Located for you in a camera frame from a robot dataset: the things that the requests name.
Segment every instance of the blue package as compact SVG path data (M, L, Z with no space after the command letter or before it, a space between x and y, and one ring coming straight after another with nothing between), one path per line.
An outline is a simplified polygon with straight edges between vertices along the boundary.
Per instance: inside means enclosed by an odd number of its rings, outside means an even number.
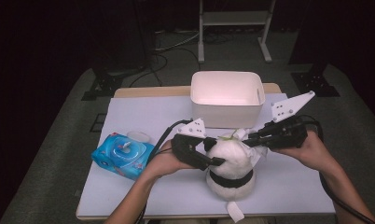
M148 143L112 133L91 153L91 158L105 170L136 180L145 169L153 148Z

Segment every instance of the metal stand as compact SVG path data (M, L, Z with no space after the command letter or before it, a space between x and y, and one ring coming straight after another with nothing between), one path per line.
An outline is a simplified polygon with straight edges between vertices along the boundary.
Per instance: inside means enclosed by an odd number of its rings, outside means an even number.
M307 73L292 73L296 85L301 93L314 91L318 97L340 96L333 86L329 86L323 74L327 63L315 63Z
M90 90L86 91L82 101L95 101L97 97L113 96L115 91L121 87L123 77L112 77L104 69L94 69L95 80Z
M257 41L265 61L270 63L272 59L266 46L266 39L274 6L275 0L271 0L270 8L267 11L204 12L203 0L200 0L199 63L204 63L203 26L213 25L264 25L263 34Z

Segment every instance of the cable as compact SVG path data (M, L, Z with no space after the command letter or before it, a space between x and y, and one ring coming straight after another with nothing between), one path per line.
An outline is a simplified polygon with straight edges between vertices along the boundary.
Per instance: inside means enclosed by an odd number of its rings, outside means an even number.
M171 51L171 50L184 50L184 51L189 52L196 59L196 63L199 66L199 71L201 71L201 66L200 66L200 63L199 63L199 59L197 58L196 54L193 53L193 51L188 50L188 49L167 49L167 50L163 51L162 53L167 52L167 51Z
M198 32L197 30L174 30L172 31L173 34L177 34L177 35L187 35L190 33L197 33L197 32Z
M209 45L221 45L234 39L234 35L233 34L230 34L230 35L231 35L231 38L227 38L226 36L220 35L220 34L208 34L204 38L204 43L209 44Z
M158 143L155 145L155 147L153 147L152 152L150 152L149 157L147 158L147 161L146 161L146 166L153 160L153 158L155 158L156 155L159 154L158 150L159 150L161 144L163 144L164 140L167 138L167 136L170 134L170 132L173 130L173 128L178 124L189 124L190 122L191 122L191 120L181 119L181 120L177 121L176 123L174 123L173 125L171 125L170 127L168 127L164 131L164 133L161 136L161 138L159 139ZM145 214L145 211L146 211L146 204L145 204L144 208L142 209L138 218L135 220L135 224L139 224L142 221L142 219L144 217L144 214Z
M321 139L322 142L324 142L324 134L323 134L321 124L311 116L303 115L303 116L300 116L300 117L307 117L307 118L312 119L312 121L303 121L303 124L313 124L313 125L315 125L316 128L317 128L317 131L318 131L318 137ZM325 193L327 194L327 196L329 196L330 199L333 200L334 203L338 204L345 211L347 211L351 215L359 218L361 221L363 221L365 223L368 223L368 224L375 224L375 221L373 221L369 217L366 217L363 214L359 213L358 211L353 209L350 205L348 205L347 203L345 203L341 199L339 199L334 194L334 192L330 189L329 185L325 181L324 176L321 173L319 173L319 178L321 180L321 184L322 184L322 187L324 188Z
M181 46L181 45L184 45L188 42L190 42L191 40L193 40L194 38L196 38L197 36L199 35L199 33L196 33L194 36L188 38L188 39L185 39L177 44L174 44L174 45L171 45L169 47L166 47L166 48L162 48L162 49L154 49L155 51L164 51L166 49L172 49L172 48L175 48L175 47L178 47L178 46Z
M159 56L159 57L163 58L164 61L165 61L164 65L163 65L162 67L156 69L156 70L154 70L154 69L152 68L152 66L150 66L150 70L151 70L151 71L148 72L148 73L144 73L144 74L142 74L141 76L139 76L138 78L136 78L136 79L135 79L135 80L129 85L129 88L132 87L132 85L133 85L135 82L137 82L139 79L141 79L142 77L145 77L145 76L147 76L147 75L150 75L150 74L154 74L155 78L156 78L156 79L158 80L158 82L159 82L159 85L162 86L162 82L160 81L160 79L159 79L159 77L158 77L158 75L157 75L156 72L159 72L159 70L163 69L163 68L167 65L168 60L167 60L166 57L164 57L164 56L162 56L162 55L159 55L159 54L156 54L155 56L157 56L157 57Z

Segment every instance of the table leg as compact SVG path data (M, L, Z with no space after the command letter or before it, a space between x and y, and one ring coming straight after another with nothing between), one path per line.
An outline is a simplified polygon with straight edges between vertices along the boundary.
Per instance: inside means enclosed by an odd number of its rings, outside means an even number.
M266 23L264 25L263 35L257 39L257 41L259 42L259 45L260 45L260 49L261 49L261 51L263 53L263 56L264 56L264 60L267 63L272 62L272 58L271 58L269 50L267 49L267 46L266 46L266 39L267 39L267 34L269 33L269 29L270 29L272 12L274 11L274 6L275 6L275 0L271 0L269 12L268 12L267 18L266 18Z
M202 35L203 35L203 21L202 21L202 15L203 15L203 8L202 8L202 1L200 0L200 27L199 27L199 63L204 63L204 43L202 40Z

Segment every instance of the white plush toy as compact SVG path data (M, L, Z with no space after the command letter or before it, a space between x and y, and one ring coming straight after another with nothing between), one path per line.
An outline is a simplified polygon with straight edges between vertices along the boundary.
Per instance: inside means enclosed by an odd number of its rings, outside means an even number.
M243 129L227 133L206 153L209 158L226 160L220 166L209 167L206 181L214 193L228 201L227 209L234 222L244 218L236 201L252 192L256 180L254 166L268 150L266 147L250 148L242 142L245 137Z

